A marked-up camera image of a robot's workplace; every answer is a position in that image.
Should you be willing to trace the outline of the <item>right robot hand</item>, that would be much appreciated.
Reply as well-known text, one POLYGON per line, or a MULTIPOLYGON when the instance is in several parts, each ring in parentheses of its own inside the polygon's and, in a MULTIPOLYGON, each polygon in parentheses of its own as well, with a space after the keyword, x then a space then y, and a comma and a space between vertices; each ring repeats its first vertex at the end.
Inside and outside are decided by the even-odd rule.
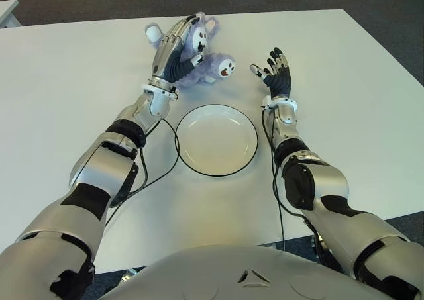
POLYGON ((279 48, 275 47, 270 51, 267 63, 270 69, 260 68, 256 64, 251 64, 249 68, 269 88, 272 99, 289 97, 292 89, 292 78, 286 56, 279 48))

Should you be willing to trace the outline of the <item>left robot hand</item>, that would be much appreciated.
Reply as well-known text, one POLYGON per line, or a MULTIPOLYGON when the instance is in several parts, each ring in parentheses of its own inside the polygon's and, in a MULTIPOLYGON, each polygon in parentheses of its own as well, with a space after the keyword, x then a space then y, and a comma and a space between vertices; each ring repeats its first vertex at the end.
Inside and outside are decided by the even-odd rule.
POLYGON ((200 17, 190 15, 171 27, 165 34, 152 63, 152 77, 149 84, 165 91, 171 91, 173 83, 185 77, 203 61, 204 45, 188 60, 181 61, 190 28, 200 17))

